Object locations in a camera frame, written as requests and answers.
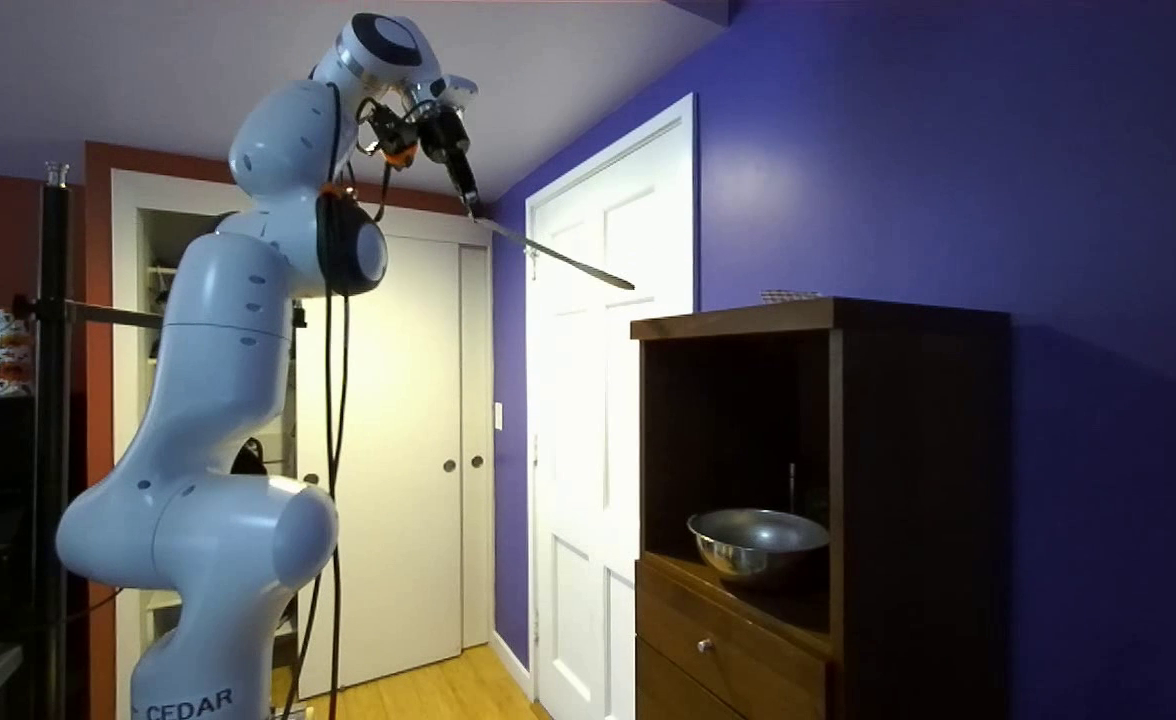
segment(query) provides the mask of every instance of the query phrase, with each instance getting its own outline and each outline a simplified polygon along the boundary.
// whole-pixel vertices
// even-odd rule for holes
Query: black cable
[[[384,165],[375,223],[384,222],[389,187],[391,187],[391,165]]]
[[[334,295],[324,295],[324,438],[329,438],[329,491],[334,499],[341,499],[341,461],[343,461],[343,433],[348,433],[348,340],[354,340],[354,304],[343,295],[343,346],[341,346],[341,394],[336,394],[336,380],[334,380],[334,350],[336,350],[336,337],[334,337]],[[329,715],[336,720],[341,711],[341,631],[343,627],[343,569],[341,569],[341,543],[334,548],[334,706],[329,706]]]
[[[329,183],[336,179],[336,165],[341,165],[341,118],[343,118],[343,97],[341,97],[341,88],[336,83],[329,83],[334,88],[334,154],[329,154]],[[336,458],[336,443],[334,443],[334,286],[329,286],[329,278],[324,278],[324,458],[329,458],[329,495],[334,495],[334,506],[341,499],[341,486],[336,486],[336,478],[341,478],[341,458]],[[334,688],[329,688],[329,701],[334,701],[334,715],[336,715],[336,706],[341,706],[341,541],[336,541],[336,548],[334,548]],[[298,697],[300,697],[300,672],[305,672],[305,660],[307,660],[307,649],[314,649],[314,627],[315,627],[315,604],[322,604],[322,575],[314,580],[314,597],[307,597],[307,612],[305,612],[305,640],[300,640],[300,654],[298,654],[298,660],[293,660],[293,685],[287,685],[287,697],[285,697],[285,706],[281,706],[281,720],[287,720],[287,711],[293,711],[293,706],[298,706]]]
[[[124,593],[124,589],[111,589],[111,593],[99,597],[95,604],[87,604],[87,610],[79,610],[79,612],[69,612],[69,616],[65,616],[65,627],[69,627],[69,623],[79,623],[79,619],[87,619],[87,616],[95,616],[95,612],[107,610],[107,604],[117,604],[122,593]]]

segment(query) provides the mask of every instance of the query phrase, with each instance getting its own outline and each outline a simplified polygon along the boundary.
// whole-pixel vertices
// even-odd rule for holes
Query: cabinet drawer
[[[830,660],[668,571],[640,571],[640,638],[748,720],[825,720]]]
[[[746,720],[746,711],[729,707],[689,672],[682,672],[663,654],[636,646],[636,715],[640,720]]]

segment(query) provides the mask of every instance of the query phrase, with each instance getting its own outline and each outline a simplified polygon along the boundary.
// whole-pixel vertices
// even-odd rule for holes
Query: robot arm
[[[336,543],[324,491],[227,468],[285,406],[293,300],[384,278],[382,227],[324,192],[371,97],[400,100],[400,125],[455,111],[412,21],[356,18],[307,79],[250,111],[227,165],[251,210],[183,251],[145,425],[62,515],[65,569],[183,599],[178,631],[138,665],[138,720],[269,715],[272,627]]]

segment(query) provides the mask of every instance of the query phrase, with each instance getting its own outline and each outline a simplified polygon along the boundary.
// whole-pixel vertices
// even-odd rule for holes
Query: bowl
[[[782,583],[816,565],[830,529],[771,509],[716,509],[689,521],[704,565],[732,583]]]

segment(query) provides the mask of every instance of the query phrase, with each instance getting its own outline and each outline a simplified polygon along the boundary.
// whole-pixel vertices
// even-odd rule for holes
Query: dark wood cabinet
[[[75,430],[79,406],[74,406],[74,442],[65,454],[74,478],[86,478]],[[69,681],[69,715],[86,715],[86,646],[62,640],[62,631],[75,627],[86,616],[56,616],[56,593],[69,593],[74,604],[86,589],[62,583],[51,552],[56,512],[56,479],[36,472],[36,400],[0,395],[0,665],[17,665],[0,672],[0,715],[65,715],[47,706],[51,667],[62,665]]]
[[[1008,315],[787,300],[640,340],[640,715],[1008,715]],[[737,589],[689,515],[787,509],[825,565]]]

